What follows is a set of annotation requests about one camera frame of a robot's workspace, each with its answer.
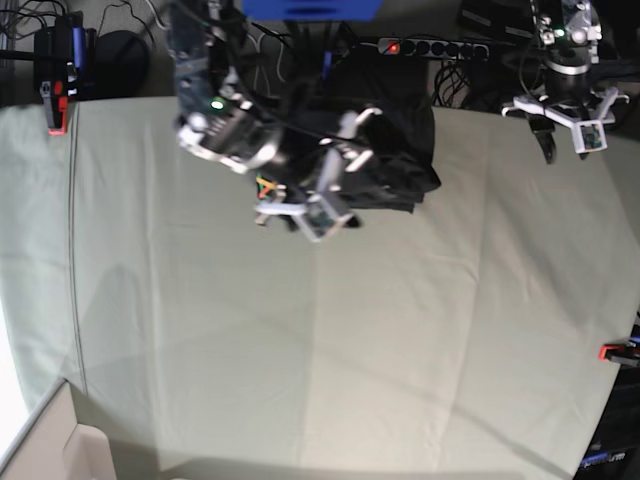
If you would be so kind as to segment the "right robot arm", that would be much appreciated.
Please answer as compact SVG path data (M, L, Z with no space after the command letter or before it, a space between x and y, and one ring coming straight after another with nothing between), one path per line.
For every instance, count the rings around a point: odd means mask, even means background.
M230 1L171 2L179 145L252 177L259 225L281 218L314 241L355 226L356 186L377 185L365 175L379 151L367 130L382 110L318 95L322 69L297 34L285 42L303 54L302 70L280 96L261 95L247 79L263 58L247 50L248 36L246 16Z

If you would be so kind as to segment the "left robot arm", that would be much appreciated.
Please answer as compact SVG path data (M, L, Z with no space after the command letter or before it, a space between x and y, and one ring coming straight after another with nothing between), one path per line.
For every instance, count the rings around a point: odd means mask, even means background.
M590 1L533 1L531 11L534 34L518 66L523 93L501 115L525 116L547 164L556 160L557 126L569 131L575 154L584 160L608 148L606 127L616 121L612 108L631 98L615 86L599 88L593 78L603 34Z

